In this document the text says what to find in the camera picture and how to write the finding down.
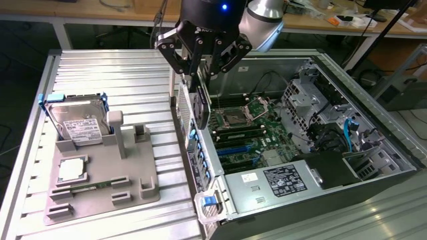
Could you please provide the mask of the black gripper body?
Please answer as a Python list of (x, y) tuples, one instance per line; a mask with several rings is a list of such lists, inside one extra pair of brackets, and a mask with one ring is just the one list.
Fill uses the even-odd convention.
[(238, 24), (246, 2), (244, 0), (182, 0), (176, 35), (192, 54), (201, 41), (201, 54), (213, 53), (216, 40), (224, 50), (238, 38)]

